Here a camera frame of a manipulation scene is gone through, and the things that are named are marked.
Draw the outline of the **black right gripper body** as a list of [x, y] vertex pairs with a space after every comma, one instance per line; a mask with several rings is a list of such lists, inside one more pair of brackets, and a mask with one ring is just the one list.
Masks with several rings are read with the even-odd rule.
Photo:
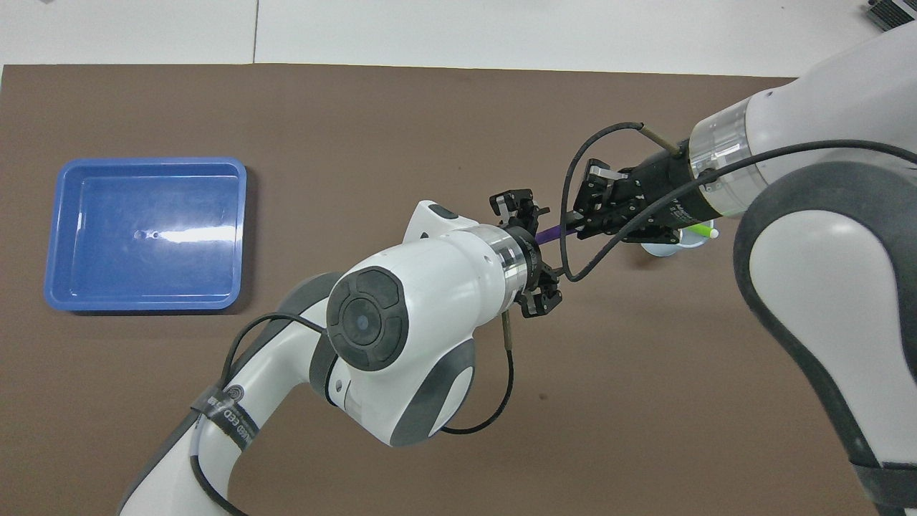
[[[640, 183], [640, 192], [644, 196], [643, 203], [646, 206], [695, 179], [688, 155], [688, 145], [679, 143], [678, 147], [682, 154], [677, 158], [662, 150], [638, 166], [620, 170], [629, 180], [633, 179]], [[644, 234], [661, 238], [669, 229], [675, 231], [719, 218], [721, 214], [708, 203], [701, 188], [696, 187], [671, 200], [652, 215], [652, 222], [646, 222], [642, 228], [629, 232], [625, 239], [635, 241]]]

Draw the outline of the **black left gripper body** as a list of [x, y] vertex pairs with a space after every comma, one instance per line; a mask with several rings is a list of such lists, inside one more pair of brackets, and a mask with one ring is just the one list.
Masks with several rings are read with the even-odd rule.
[[525, 261], [525, 283], [523, 290], [533, 290], [542, 274], [543, 260], [536, 236], [523, 226], [501, 226], [521, 249]]

